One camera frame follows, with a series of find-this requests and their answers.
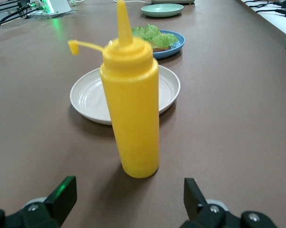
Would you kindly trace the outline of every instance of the table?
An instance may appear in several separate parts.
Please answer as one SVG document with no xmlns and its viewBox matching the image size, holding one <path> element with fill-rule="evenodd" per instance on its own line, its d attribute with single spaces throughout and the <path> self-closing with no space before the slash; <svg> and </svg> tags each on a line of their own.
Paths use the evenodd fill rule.
<svg viewBox="0 0 286 228">
<path fill-rule="evenodd" d="M 87 0 L 55 19 L 0 26 L 0 209 L 47 196 L 67 175 L 78 199 L 64 228 L 167 228 L 188 219 L 184 178 L 240 216 L 268 215 L 286 228 L 286 35 L 237 0 L 196 0 L 181 15 L 143 16 L 185 36 L 181 53 L 159 60 L 179 77 L 176 103 L 160 116 L 161 164 L 133 179 L 121 168 L 111 126 L 82 117 L 69 92 L 102 63 L 70 54 L 67 41 L 105 46 L 117 36 L 116 4 Z"/>
</svg>

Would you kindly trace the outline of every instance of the green lettuce leaf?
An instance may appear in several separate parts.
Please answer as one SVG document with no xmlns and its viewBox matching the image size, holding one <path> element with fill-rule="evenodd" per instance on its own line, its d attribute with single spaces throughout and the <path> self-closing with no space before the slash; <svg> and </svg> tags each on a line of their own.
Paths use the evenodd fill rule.
<svg viewBox="0 0 286 228">
<path fill-rule="evenodd" d="M 161 33 L 155 25 L 147 24 L 145 27 L 132 29 L 134 37 L 140 37 L 152 45 L 152 48 L 167 48 L 178 41 L 178 38 L 170 33 Z"/>
</svg>

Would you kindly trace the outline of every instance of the plate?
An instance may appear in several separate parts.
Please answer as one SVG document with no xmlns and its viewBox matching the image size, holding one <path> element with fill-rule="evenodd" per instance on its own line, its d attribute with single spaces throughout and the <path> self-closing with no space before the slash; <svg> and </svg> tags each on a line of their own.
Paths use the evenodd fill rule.
<svg viewBox="0 0 286 228">
<path fill-rule="evenodd" d="M 185 43 L 185 38 L 183 35 L 172 32 L 172 31 L 167 31 L 167 30 L 160 30 L 161 33 L 171 33 L 174 34 L 178 38 L 178 42 L 175 42 L 172 46 L 171 49 L 166 50 L 166 51 L 159 51 L 159 52 L 154 52 L 153 57 L 156 59 L 161 59 L 161 58 L 166 58 L 168 56 L 172 56 L 173 54 L 176 54 L 178 51 L 181 50 Z"/>
<path fill-rule="evenodd" d="M 178 15 L 184 6 L 180 4 L 153 4 L 141 8 L 143 14 L 153 18 L 166 18 Z"/>
<path fill-rule="evenodd" d="M 70 101 L 82 116 L 100 124 L 111 125 L 105 93 L 99 73 L 100 68 L 82 76 L 72 86 Z M 165 112 L 176 100 L 180 81 L 170 69 L 159 66 L 159 114 Z"/>
</svg>

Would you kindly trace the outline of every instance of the bottle nozzle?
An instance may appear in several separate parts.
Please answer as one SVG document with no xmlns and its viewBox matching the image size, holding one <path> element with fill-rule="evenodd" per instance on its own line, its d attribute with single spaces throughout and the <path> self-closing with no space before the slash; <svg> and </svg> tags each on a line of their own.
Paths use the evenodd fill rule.
<svg viewBox="0 0 286 228">
<path fill-rule="evenodd" d="M 127 9 L 124 0 L 117 2 L 119 46 L 124 48 L 133 44 L 133 34 L 130 27 Z"/>
<path fill-rule="evenodd" d="M 98 46 L 96 44 L 87 43 L 87 42 L 77 41 L 76 39 L 69 40 L 68 44 L 69 44 L 70 51 L 73 55 L 79 54 L 79 48 L 78 48 L 79 45 L 87 47 L 87 48 L 92 48 L 92 49 L 100 51 L 100 52 L 104 51 L 104 48 L 101 46 Z"/>
</svg>

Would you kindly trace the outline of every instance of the green plate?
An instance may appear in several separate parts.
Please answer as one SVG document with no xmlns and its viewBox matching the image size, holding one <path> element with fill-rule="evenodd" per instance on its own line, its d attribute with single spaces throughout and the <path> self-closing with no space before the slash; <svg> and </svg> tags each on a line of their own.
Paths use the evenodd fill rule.
<svg viewBox="0 0 286 228">
<path fill-rule="evenodd" d="M 153 18 L 166 18 L 178 15 L 183 10 L 179 4 L 153 4 L 141 8 L 143 14 Z"/>
</svg>

